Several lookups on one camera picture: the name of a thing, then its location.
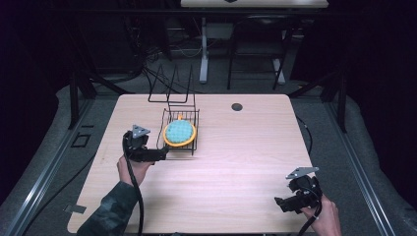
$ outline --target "table top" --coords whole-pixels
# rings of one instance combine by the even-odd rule
[[[326,8],[327,0],[181,0],[190,8]]]
[[[298,232],[305,216],[282,212],[274,200],[293,196],[287,174],[311,166],[288,96],[196,94],[195,98],[197,149],[193,155],[171,151],[149,169],[141,185],[144,233]],[[243,109],[233,110],[233,103]],[[150,130],[147,147],[156,148],[164,108],[166,103],[148,102],[147,95],[119,97],[77,202],[87,209],[72,214],[70,232],[78,230],[119,181],[116,163],[123,151],[122,136],[133,124]],[[136,206],[126,232],[137,232],[138,222]]]

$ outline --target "camouflage sleeve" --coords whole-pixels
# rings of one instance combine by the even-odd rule
[[[119,182],[101,200],[100,207],[77,231],[77,235],[123,235],[138,199],[131,185]]]

